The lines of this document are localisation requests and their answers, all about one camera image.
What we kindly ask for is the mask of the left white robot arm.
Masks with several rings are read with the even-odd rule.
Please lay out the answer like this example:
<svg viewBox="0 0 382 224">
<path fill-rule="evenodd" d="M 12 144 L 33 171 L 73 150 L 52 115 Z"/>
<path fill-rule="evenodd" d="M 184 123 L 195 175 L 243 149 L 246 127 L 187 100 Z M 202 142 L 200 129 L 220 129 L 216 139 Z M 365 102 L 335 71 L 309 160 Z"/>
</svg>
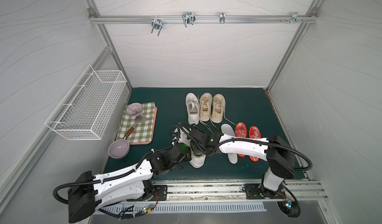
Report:
<svg viewBox="0 0 382 224">
<path fill-rule="evenodd" d="M 150 198 L 151 179 L 167 174 L 191 160 L 191 149 L 184 143 L 150 151 L 137 164 L 104 174 L 82 173 L 75 182 L 59 185 L 53 197 L 68 206 L 68 221 L 73 224 L 90 217 L 103 207 L 124 200 Z"/>
</svg>

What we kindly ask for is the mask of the white sneaker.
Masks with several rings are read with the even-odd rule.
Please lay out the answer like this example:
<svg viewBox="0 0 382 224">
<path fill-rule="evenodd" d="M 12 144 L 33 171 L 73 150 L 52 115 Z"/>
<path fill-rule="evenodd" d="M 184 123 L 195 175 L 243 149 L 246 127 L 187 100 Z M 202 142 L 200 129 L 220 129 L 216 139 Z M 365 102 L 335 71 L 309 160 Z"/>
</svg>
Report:
<svg viewBox="0 0 382 224">
<path fill-rule="evenodd" d="M 186 95 L 186 108 L 188 114 L 188 123 L 197 125 L 200 121 L 200 104 L 199 100 L 193 93 Z"/>
<path fill-rule="evenodd" d="M 190 148 L 191 152 L 191 160 L 189 161 L 190 165 L 194 168 L 201 168 L 206 160 L 206 155 L 201 154 L 201 155 L 196 155 L 193 149 L 193 143 L 189 138 L 187 137 L 186 133 L 182 131 L 180 128 L 178 129 L 179 131 L 179 139 L 178 143 L 184 143 L 186 146 Z"/>
</svg>

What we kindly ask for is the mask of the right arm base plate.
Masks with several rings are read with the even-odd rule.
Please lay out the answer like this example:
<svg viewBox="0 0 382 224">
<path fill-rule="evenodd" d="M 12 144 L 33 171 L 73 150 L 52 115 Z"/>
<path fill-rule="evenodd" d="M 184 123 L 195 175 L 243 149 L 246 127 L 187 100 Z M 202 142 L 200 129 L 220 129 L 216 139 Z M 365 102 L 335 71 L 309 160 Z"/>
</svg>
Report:
<svg viewBox="0 0 382 224">
<path fill-rule="evenodd" d="M 277 191 L 272 191 L 263 187 L 259 183 L 247 183 L 242 187 L 242 191 L 248 200 L 268 200 L 268 199 L 284 199 L 286 194 L 280 188 Z"/>
</svg>

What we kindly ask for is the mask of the red orange insole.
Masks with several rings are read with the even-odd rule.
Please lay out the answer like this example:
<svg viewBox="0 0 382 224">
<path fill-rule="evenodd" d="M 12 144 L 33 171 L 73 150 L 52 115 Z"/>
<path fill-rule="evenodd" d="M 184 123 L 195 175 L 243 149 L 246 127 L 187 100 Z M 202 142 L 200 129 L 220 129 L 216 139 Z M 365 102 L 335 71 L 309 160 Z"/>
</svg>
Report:
<svg viewBox="0 0 382 224">
<path fill-rule="evenodd" d="M 238 123 L 235 127 L 235 137 L 246 138 L 247 137 L 247 128 L 244 123 Z"/>
</svg>

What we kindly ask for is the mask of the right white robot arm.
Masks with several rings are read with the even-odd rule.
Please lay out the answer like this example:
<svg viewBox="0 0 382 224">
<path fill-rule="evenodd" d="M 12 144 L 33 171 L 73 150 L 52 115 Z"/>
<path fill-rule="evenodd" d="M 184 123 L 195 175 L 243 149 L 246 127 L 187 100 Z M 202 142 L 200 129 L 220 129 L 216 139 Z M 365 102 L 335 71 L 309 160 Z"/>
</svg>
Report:
<svg viewBox="0 0 382 224">
<path fill-rule="evenodd" d="M 206 134 L 196 126 L 181 128 L 181 134 L 190 141 L 194 152 L 194 167 L 203 165 L 197 161 L 201 155 L 243 154 L 268 162 L 269 168 L 262 178 L 260 188 L 276 192 L 286 179 L 293 179 L 294 172 L 311 170 L 311 160 L 301 152 L 293 149 L 280 136 L 269 138 L 236 137 L 233 128 L 228 124 L 221 126 L 220 132 Z"/>
</svg>

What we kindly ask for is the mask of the beige lace sneaker with laces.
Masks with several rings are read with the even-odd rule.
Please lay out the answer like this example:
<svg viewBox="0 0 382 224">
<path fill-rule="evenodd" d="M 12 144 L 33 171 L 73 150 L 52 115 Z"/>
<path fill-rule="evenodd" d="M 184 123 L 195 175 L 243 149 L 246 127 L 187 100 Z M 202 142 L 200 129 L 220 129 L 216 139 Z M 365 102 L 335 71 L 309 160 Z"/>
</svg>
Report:
<svg viewBox="0 0 382 224">
<path fill-rule="evenodd" d="M 212 112 L 210 120 L 213 124 L 219 124 L 224 120 L 228 121 L 230 124 L 236 126 L 236 123 L 233 123 L 225 115 L 226 112 L 226 100 L 222 94 L 216 94 L 212 98 Z"/>
</svg>

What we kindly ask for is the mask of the white foam insole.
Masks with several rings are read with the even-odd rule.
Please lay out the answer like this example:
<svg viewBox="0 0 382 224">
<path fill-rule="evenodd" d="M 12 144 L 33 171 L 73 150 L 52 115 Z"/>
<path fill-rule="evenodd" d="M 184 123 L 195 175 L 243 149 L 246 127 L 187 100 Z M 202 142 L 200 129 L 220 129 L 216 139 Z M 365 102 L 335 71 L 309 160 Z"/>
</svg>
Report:
<svg viewBox="0 0 382 224">
<path fill-rule="evenodd" d="M 234 130 L 229 124 L 222 124 L 221 126 L 221 132 L 225 135 L 234 136 Z M 238 162 L 238 155 L 236 153 L 228 153 L 228 160 L 231 164 L 237 164 Z"/>
</svg>

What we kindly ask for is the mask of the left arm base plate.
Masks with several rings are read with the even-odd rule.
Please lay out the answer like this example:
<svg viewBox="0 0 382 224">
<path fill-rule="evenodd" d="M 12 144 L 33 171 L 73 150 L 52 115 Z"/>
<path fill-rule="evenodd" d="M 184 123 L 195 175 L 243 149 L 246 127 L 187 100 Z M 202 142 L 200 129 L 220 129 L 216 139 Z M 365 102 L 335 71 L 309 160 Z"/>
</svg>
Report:
<svg viewBox="0 0 382 224">
<path fill-rule="evenodd" d="M 138 202 L 138 201 L 151 201 L 156 200 L 166 201 L 167 200 L 167 185 L 149 185 L 144 188 L 144 194 L 138 199 L 128 199 L 127 202 Z"/>
</svg>

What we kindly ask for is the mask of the white sneaker front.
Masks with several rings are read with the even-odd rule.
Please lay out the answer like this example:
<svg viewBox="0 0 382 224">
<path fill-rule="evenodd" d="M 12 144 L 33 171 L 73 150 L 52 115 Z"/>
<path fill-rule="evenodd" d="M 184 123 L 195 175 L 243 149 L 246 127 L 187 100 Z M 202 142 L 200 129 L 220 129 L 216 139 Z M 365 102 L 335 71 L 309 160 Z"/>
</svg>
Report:
<svg viewBox="0 0 382 224">
<path fill-rule="evenodd" d="M 186 108 L 188 114 L 188 123 L 197 125 L 200 121 L 200 104 L 199 100 L 193 93 L 186 95 Z"/>
</svg>

